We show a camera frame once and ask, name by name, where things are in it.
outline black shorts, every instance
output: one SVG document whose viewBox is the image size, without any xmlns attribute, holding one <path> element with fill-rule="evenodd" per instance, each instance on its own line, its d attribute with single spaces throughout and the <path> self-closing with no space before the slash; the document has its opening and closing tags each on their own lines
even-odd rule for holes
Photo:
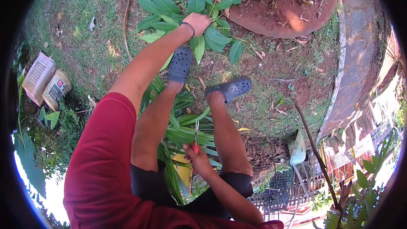
<svg viewBox="0 0 407 229">
<path fill-rule="evenodd" d="M 131 165 L 131 191 L 133 194 L 142 200 L 154 201 L 158 205 L 164 205 L 186 212 L 211 215 L 224 219 L 231 218 L 211 188 L 208 188 L 189 204 L 178 206 L 165 184 L 164 169 L 165 163 L 161 160 L 158 160 L 158 172 L 145 171 Z M 252 196 L 252 176 L 243 173 L 227 172 L 221 173 L 220 177 L 245 198 Z"/>
</svg>

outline hand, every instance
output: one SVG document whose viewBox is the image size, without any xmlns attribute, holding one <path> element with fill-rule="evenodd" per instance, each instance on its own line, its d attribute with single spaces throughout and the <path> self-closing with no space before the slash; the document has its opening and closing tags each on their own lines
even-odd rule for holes
<svg viewBox="0 0 407 229">
<path fill-rule="evenodd" d="M 211 175 L 216 174 L 216 172 L 212 169 L 208 156 L 202 149 L 201 145 L 198 144 L 198 154 L 191 149 L 191 145 L 193 145 L 193 143 L 190 145 L 182 145 L 186 155 L 184 158 L 190 160 L 190 162 L 194 165 L 196 172 L 199 173 L 202 179 L 206 181 L 206 179 L 208 179 Z"/>
<path fill-rule="evenodd" d="M 190 13 L 187 17 L 185 17 L 183 22 L 189 23 L 194 28 L 194 30 L 195 30 L 194 37 L 195 37 L 198 35 L 202 35 L 205 32 L 205 29 L 212 22 L 212 18 L 208 17 L 205 14 Z"/>
</svg>

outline person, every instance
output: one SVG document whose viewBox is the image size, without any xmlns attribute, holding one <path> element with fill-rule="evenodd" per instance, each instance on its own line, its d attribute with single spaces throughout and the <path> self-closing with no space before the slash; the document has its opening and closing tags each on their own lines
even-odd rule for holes
<svg viewBox="0 0 407 229">
<path fill-rule="evenodd" d="M 192 51 L 180 45 L 203 34 L 211 21 L 207 15 L 189 14 L 178 28 L 143 49 L 99 101 L 66 173 L 64 207 L 72 228 L 283 228 L 281 221 L 263 222 L 246 199 L 253 194 L 253 171 L 225 102 L 251 88 L 248 77 L 205 90 L 223 165 L 220 175 L 200 145 L 198 153 L 184 145 L 186 158 L 210 188 L 177 206 L 166 187 L 157 147 L 192 61 Z M 144 91 L 174 51 L 168 85 L 137 119 Z"/>
</svg>

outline red shirt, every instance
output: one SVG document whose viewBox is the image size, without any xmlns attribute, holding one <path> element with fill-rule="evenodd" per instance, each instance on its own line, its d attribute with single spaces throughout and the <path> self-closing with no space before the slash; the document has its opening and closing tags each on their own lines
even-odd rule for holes
<svg viewBox="0 0 407 229">
<path fill-rule="evenodd" d="M 90 117 L 65 177 L 72 228 L 256 228 L 143 201 L 131 193 L 130 155 L 136 112 L 122 94 L 103 97 Z M 281 221 L 257 228 L 282 229 Z"/>
</svg>

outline scissors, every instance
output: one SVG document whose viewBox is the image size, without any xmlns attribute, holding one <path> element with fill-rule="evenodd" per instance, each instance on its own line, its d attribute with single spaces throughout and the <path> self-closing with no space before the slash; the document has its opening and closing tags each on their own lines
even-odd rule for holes
<svg viewBox="0 0 407 229">
<path fill-rule="evenodd" d="M 194 141 L 194 143 L 192 144 L 192 150 L 196 153 L 196 154 L 198 154 L 198 143 L 197 143 L 197 137 L 198 137 L 198 128 L 199 128 L 199 121 L 195 121 L 195 141 Z"/>
</svg>

